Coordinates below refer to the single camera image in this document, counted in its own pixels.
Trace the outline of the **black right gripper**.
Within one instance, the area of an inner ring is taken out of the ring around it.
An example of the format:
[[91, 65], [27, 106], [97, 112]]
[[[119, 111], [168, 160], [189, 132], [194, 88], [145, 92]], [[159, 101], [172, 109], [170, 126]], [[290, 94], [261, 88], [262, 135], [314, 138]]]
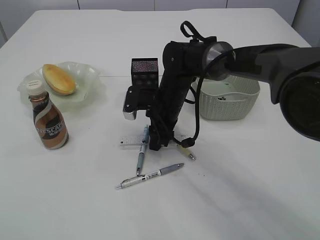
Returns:
[[154, 120], [150, 118], [149, 126], [149, 149], [153, 151], [158, 151], [162, 146], [167, 147], [169, 141], [174, 137], [174, 127], [175, 121], [164, 121], [167, 130], [163, 127], [159, 120]]

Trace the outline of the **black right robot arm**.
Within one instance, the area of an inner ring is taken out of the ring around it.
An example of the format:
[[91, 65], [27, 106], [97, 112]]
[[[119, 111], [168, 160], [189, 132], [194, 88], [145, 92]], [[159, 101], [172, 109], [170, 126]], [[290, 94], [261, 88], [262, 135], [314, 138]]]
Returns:
[[149, 148], [157, 151], [174, 139], [174, 127], [194, 81], [237, 76], [267, 83], [289, 125], [306, 138], [320, 139], [320, 49], [290, 44], [232, 48], [209, 60], [211, 46], [172, 41], [163, 51], [164, 72], [150, 105]]

